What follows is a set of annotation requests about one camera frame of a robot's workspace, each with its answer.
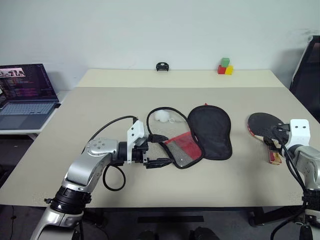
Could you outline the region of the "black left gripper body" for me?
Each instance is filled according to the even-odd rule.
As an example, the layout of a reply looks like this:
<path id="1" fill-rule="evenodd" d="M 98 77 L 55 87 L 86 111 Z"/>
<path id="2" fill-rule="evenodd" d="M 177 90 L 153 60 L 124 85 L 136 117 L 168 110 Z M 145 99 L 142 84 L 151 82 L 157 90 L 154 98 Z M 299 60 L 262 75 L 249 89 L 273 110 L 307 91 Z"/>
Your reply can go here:
<path id="1" fill-rule="evenodd" d="M 148 150 L 149 145 L 147 140 L 142 141 L 140 145 L 135 144 L 131 152 L 131 161 L 147 167 L 149 163 L 149 158 L 147 157 Z"/>

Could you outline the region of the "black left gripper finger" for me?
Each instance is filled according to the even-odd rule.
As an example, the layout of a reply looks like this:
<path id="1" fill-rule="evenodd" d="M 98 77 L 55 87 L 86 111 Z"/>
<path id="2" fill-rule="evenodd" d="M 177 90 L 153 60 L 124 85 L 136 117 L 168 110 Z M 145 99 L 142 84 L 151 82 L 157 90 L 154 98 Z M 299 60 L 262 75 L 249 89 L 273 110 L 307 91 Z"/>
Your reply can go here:
<path id="1" fill-rule="evenodd" d="M 157 169 L 168 166 L 173 163 L 171 158 L 157 158 L 155 160 L 147 160 L 145 163 L 146 169 Z"/>
<path id="2" fill-rule="evenodd" d="M 149 134 L 147 141 L 150 143 L 162 143 L 168 140 L 168 137 L 159 134 Z"/>

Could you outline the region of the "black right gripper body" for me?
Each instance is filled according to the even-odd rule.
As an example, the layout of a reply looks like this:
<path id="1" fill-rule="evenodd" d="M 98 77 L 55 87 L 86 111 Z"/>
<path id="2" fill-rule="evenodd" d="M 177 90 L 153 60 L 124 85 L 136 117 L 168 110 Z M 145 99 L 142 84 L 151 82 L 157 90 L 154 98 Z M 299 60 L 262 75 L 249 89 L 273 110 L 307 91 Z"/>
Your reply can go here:
<path id="1" fill-rule="evenodd" d="M 271 126 L 271 132 L 281 145 L 285 145 L 289 141 L 290 125 L 285 123 L 277 123 Z"/>

